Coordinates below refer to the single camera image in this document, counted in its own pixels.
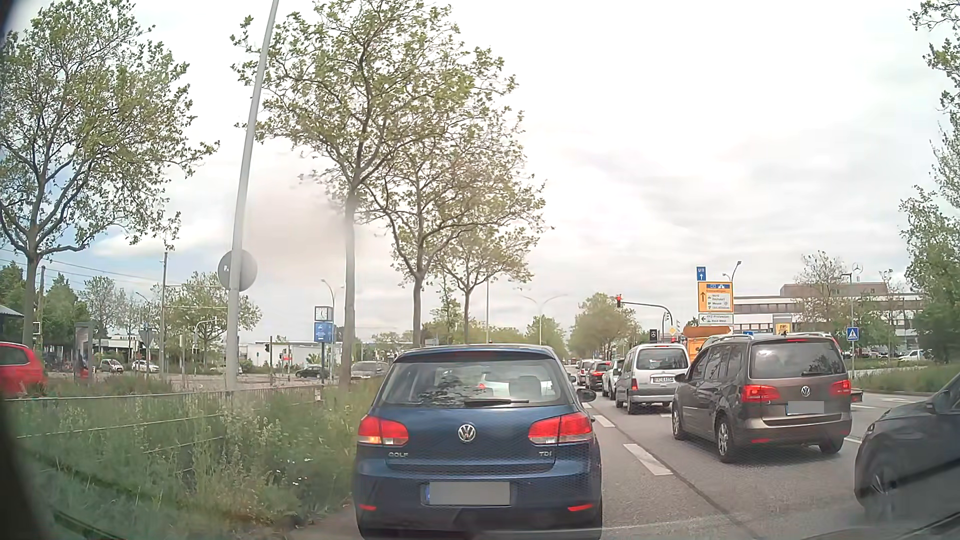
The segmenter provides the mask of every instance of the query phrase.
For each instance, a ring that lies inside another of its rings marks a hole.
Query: vw logo
[[[463,424],[457,430],[457,436],[460,437],[460,440],[465,443],[473,442],[473,439],[477,436],[477,428],[471,426],[470,424]]]

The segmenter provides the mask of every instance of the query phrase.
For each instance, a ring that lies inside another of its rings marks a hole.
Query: light pole
[[[237,205],[233,211],[233,243],[230,251],[230,280],[227,296],[227,390],[237,387],[237,364],[240,361],[240,273],[243,260],[243,221],[247,211],[247,187],[250,184],[250,160],[253,153],[253,136],[256,132],[256,113],[260,109],[260,90],[263,88],[263,74],[267,69],[267,53],[270,51],[270,37],[274,31],[276,8],[279,0],[270,6],[267,17],[267,30],[260,45],[260,62],[256,67],[253,80],[253,96],[250,100],[250,114],[247,117],[247,136],[244,139],[243,158],[240,161],[240,182],[237,186]]]
[[[539,342],[540,345],[542,345],[542,344],[543,344],[543,307],[546,306],[546,303],[547,303],[547,302],[550,302],[551,300],[555,300],[555,299],[557,299],[557,298],[561,298],[561,297],[566,296],[566,295],[565,295],[565,294],[558,294],[557,296],[551,296],[550,298],[544,300],[543,302],[537,302],[536,300],[530,298],[529,296],[525,296],[525,295],[522,295],[522,294],[521,294],[520,296],[522,296],[523,298],[526,298],[526,299],[529,300],[530,302],[533,302],[533,303],[537,306],[537,314],[538,314],[538,315],[537,315],[537,323],[538,323],[538,325],[540,326],[540,330],[539,330],[539,335],[538,335],[538,337],[537,337],[537,341]]]

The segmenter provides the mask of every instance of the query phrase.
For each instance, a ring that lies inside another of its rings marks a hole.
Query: white dashed line
[[[603,426],[604,428],[612,428],[612,427],[613,427],[613,422],[611,422],[610,420],[607,420],[607,418],[606,418],[605,416],[601,416],[601,415],[599,415],[599,414],[594,414],[594,415],[593,415],[593,418],[596,418],[597,422],[599,422],[600,425]]]
[[[662,463],[657,461],[655,457],[650,455],[649,452],[643,450],[638,445],[634,443],[627,443],[623,445],[623,448],[626,448],[631,454],[633,454],[648,471],[654,474],[655,477],[662,477],[666,475],[672,475],[673,471],[667,469],[663,466]]]

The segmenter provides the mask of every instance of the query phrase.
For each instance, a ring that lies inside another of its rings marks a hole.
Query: red car
[[[17,396],[27,393],[31,385],[46,383],[43,363],[33,350],[19,343],[0,342],[0,392]]]

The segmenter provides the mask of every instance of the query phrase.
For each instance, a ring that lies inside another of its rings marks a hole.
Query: brown volkswagen touran
[[[850,434],[850,378],[828,336],[727,336],[676,379],[674,438],[714,441],[724,462],[768,445],[836,454]]]

